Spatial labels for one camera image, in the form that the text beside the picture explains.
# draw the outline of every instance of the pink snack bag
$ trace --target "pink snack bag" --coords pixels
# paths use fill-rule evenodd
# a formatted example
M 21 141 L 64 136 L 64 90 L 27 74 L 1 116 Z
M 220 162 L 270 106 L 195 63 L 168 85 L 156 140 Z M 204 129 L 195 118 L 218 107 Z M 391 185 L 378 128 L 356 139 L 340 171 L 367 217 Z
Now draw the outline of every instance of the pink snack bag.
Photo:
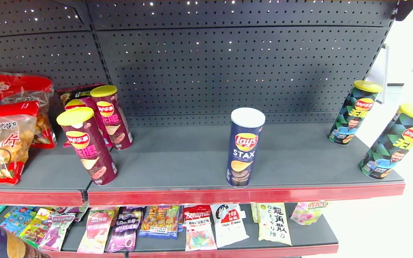
M 114 210 L 91 210 L 87 217 L 87 230 L 82 237 L 78 253 L 103 253 Z

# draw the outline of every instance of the purple snack bag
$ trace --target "purple snack bag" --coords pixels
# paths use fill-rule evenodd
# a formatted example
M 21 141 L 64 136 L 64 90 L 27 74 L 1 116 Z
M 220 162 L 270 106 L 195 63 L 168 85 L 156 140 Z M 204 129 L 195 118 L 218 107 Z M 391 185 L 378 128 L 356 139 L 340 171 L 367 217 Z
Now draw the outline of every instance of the purple snack bag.
M 121 250 L 131 252 L 135 249 L 136 229 L 138 229 L 143 216 L 143 208 L 126 206 L 121 208 L 116 225 L 109 241 L 107 253 Z

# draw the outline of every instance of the white floor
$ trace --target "white floor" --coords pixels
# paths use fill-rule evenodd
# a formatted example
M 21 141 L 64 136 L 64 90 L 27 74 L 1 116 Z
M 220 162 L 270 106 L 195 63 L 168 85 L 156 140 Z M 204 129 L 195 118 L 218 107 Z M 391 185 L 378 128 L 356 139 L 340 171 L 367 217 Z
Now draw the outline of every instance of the white floor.
M 370 146 L 404 102 L 413 102 L 413 72 L 401 94 L 374 105 L 359 139 Z M 396 171 L 406 181 L 402 196 L 332 202 L 324 214 L 339 239 L 339 251 L 310 258 L 413 257 L 413 149 Z

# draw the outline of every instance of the potato chip image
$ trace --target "potato chip image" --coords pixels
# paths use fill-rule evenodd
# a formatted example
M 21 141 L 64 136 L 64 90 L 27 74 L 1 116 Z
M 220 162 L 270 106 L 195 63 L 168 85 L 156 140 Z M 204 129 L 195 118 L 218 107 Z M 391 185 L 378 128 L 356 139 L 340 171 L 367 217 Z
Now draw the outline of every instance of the potato chip image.
M 243 171 L 245 168 L 248 168 L 248 166 L 251 165 L 251 163 L 253 163 L 253 162 L 251 161 L 251 162 L 248 163 L 248 162 L 233 160 L 231 162 L 231 168 L 234 171 L 240 172 L 240 171 Z
M 97 157 L 96 159 L 81 159 L 82 165 L 84 165 L 86 170 L 92 169 L 93 166 L 96 164 L 100 157 Z
M 120 125 L 115 126 L 115 125 L 107 125 L 106 127 L 106 131 L 108 131 L 109 135 L 113 135 L 116 133 L 116 131 L 119 129 Z

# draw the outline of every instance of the pegboard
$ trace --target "pegboard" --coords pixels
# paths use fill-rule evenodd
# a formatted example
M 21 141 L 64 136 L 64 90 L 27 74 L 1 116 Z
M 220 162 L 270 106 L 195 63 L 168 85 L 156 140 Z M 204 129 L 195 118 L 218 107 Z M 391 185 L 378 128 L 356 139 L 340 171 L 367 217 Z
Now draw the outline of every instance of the pegboard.
M 237 26 L 389 27 L 397 1 L 87 1 L 97 30 Z
M 386 28 L 98 31 L 127 116 L 336 111 Z
M 91 32 L 1 37 L 0 71 L 46 76 L 56 89 L 107 81 Z M 63 107 L 53 100 L 58 114 Z

